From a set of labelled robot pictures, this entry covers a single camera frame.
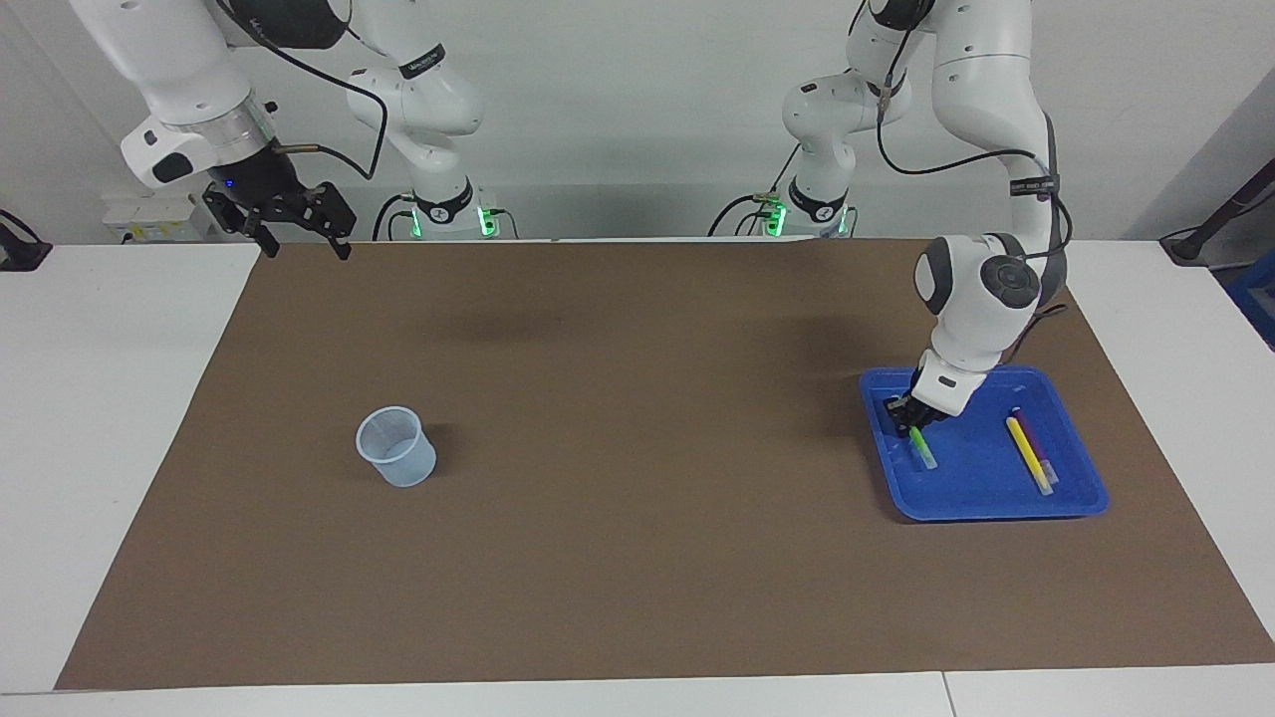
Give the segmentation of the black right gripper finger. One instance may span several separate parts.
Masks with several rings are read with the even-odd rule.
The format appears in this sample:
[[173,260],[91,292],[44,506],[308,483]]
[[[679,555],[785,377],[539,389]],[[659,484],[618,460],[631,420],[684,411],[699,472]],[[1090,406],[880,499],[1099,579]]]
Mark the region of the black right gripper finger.
[[319,182],[317,186],[302,191],[302,226],[306,231],[323,236],[342,262],[351,259],[352,248],[348,237],[354,232],[357,216],[346,195],[333,182]]
[[217,189],[214,182],[209,182],[204,189],[203,203],[223,232],[251,239],[261,253],[269,258],[278,255],[280,244],[265,225],[260,211],[245,211],[227,196],[224,191]]

